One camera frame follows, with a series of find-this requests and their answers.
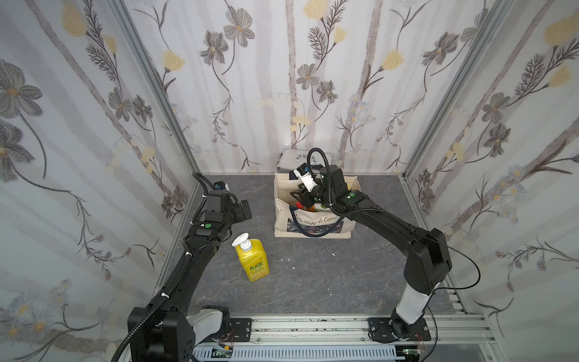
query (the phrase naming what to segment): yellow soap bottle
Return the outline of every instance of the yellow soap bottle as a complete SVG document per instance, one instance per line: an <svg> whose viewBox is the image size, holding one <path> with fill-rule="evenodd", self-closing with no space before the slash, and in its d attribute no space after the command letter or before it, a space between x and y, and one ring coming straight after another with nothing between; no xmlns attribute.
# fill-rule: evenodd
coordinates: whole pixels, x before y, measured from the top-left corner
<svg viewBox="0 0 579 362"><path fill-rule="evenodd" d="M250 281L256 281L269 274L269 265L263 245L258 239L248 239L249 234L243 233L232 243L239 256L239 261L245 269Z"/></svg>

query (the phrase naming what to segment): bottle label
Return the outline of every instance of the bottle label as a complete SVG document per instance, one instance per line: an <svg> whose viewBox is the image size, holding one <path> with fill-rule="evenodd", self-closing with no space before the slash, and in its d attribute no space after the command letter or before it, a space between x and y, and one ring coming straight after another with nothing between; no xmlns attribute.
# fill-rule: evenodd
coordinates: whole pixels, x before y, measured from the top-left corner
<svg viewBox="0 0 579 362"><path fill-rule="evenodd" d="M263 261L260 260L255 265L250 267L250 274L252 277L254 277L257 273L259 273L260 271L262 271L264 269L265 269L265 266L263 265Z"/></svg>

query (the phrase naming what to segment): mounting plate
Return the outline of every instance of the mounting plate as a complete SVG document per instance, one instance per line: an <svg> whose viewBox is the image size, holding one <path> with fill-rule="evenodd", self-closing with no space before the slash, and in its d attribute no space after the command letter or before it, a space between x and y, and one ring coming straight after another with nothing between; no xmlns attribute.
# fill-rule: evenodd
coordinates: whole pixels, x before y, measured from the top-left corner
<svg viewBox="0 0 579 362"><path fill-rule="evenodd" d="M396 338L390 332L390 318L368 318L368 325L370 331L368 336L374 342L380 343L392 343L396 341ZM412 330L415 334L419 335L421 341L430 341L430 332L426 326L426 321L421 318L417 323L412 326ZM418 341L418 338L413 334L412 337L408 338L406 341Z"/></svg>

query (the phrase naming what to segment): white pump head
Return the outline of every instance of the white pump head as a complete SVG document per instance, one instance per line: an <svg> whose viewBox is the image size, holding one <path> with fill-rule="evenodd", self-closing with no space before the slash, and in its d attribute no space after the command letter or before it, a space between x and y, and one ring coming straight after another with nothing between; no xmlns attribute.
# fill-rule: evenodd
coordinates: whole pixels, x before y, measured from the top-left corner
<svg viewBox="0 0 579 362"><path fill-rule="evenodd" d="M244 232L240 236L236 237L231 245L232 246L238 246L239 245L239 246L241 246L241 249L243 251L250 251L252 245L251 245L251 241L249 241L249 239L248 239L249 236L250 235L248 233Z"/></svg>

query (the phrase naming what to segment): bag handle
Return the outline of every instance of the bag handle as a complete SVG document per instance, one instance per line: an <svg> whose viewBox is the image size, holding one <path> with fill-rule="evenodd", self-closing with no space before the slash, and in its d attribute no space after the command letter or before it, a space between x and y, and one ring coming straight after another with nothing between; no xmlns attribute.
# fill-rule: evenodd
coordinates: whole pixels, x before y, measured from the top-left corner
<svg viewBox="0 0 579 362"><path fill-rule="evenodd" d="M328 228L326 231L324 231L323 233L320 233L320 234L310 234L309 232L305 231L305 230L302 228L301 224L298 222L298 218L296 218L296 216L295 216L295 210L297 210L297 209L298 209L298 208L295 207L295 206L293 206L293 205L290 205L290 206L289 206L289 212L291 213L291 217L292 217L292 219L294 219L295 225L296 225L296 226L298 227L298 229L302 232L302 234L304 234L305 236L309 236L309 237L322 237L322 236L324 236L324 235L326 235L326 234L328 234L328 233L331 233L332 231L334 231L334 230L336 229L336 227L338 226L338 224L339 224L340 222L342 222L342 220L344 220L344 216L342 216L342 217L340 217L340 218L338 219L338 221L336 221L334 224L330 225L329 228Z"/></svg>

